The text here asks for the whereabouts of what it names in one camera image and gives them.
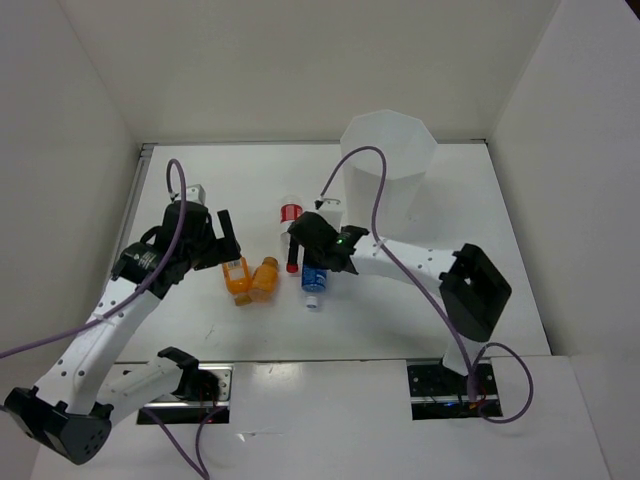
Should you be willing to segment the blue label water bottle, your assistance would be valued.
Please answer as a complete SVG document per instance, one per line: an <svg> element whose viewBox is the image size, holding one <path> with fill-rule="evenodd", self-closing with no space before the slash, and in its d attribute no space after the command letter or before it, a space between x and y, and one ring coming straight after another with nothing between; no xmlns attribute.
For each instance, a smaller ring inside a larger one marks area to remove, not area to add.
<svg viewBox="0 0 640 480"><path fill-rule="evenodd" d="M320 305L320 296L326 292L328 271L315 265L304 264L301 273L301 289L305 296L305 307L316 310Z"/></svg>

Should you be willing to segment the orange plastic bottle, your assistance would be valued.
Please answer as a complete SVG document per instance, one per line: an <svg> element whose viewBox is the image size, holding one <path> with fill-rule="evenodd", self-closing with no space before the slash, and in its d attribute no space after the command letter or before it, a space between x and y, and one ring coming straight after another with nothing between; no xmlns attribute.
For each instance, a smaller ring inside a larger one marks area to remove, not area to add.
<svg viewBox="0 0 640 480"><path fill-rule="evenodd" d="M268 302L273 296L279 278L279 264L274 257L265 257L254 271L249 297L253 302Z"/></svg>

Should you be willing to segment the orange bottle with label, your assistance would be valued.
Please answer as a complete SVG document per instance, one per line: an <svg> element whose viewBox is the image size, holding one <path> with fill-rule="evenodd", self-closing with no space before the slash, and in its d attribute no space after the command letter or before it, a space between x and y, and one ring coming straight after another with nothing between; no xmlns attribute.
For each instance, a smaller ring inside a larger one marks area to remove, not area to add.
<svg viewBox="0 0 640 480"><path fill-rule="evenodd" d="M245 306L252 302L249 296L252 278L244 257L222 264L226 288L236 306Z"/></svg>

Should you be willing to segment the red label clear bottle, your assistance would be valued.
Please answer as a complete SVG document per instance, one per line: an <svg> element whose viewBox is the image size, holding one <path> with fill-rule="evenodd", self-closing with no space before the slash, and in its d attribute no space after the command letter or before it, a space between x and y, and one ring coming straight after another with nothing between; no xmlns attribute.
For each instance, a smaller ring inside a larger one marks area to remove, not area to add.
<svg viewBox="0 0 640 480"><path fill-rule="evenodd" d="M288 229L303 212L303 202L298 196L286 195L282 198L279 207L279 233L280 243L284 253L287 253L290 244Z"/></svg>

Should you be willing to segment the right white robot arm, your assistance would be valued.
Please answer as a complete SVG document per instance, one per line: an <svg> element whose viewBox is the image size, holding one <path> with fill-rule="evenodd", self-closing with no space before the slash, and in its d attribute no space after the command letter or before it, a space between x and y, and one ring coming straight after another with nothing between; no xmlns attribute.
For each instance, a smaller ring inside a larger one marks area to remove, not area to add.
<svg viewBox="0 0 640 480"><path fill-rule="evenodd" d="M305 212L288 228L313 261L332 272L388 278L427 294L452 332L438 370L440 385L460 393L474 379L472 366L487 344L512 288L478 246L439 250L385 238L357 226L337 230L320 214Z"/></svg>

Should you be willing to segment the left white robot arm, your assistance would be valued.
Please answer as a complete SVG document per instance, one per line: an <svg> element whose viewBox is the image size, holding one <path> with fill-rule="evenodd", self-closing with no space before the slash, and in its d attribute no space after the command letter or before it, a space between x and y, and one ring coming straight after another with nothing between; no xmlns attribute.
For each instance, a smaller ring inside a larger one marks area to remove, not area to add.
<svg viewBox="0 0 640 480"><path fill-rule="evenodd" d="M218 378L194 356L166 347L143 366L106 379L135 331L170 288L191 270L237 260L240 246L226 210L211 215L196 202L175 201L159 226L125 248L93 315L52 368L4 401L30 438L75 465L93 459L112 428L147 403L171 395L216 402Z"/></svg>

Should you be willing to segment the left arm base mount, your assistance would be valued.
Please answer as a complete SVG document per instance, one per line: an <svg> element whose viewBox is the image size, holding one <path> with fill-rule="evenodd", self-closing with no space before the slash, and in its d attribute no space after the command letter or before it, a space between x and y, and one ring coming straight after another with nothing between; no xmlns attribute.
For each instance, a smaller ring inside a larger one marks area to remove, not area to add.
<svg viewBox="0 0 640 480"><path fill-rule="evenodd" d="M234 366L231 363L202 363L201 384L184 396L165 394L147 403L137 414L138 425L151 425L154 420L143 410L152 412L166 425L200 424L209 414L207 424L228 424Z"/></svg>

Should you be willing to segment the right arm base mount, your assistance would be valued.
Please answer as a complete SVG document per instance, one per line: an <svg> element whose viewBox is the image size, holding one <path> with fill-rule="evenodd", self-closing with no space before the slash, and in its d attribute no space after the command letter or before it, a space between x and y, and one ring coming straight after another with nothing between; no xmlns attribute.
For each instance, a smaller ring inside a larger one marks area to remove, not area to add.
<svg viewBox="0 0 640 480"><path fill-rule="evenodd" d="M503 416L490 362L481 362L477 369L476 402L469 400L466 378L440 362L408 362L406 369L414 421L479 418L482 412L491 418Z"/></svg>

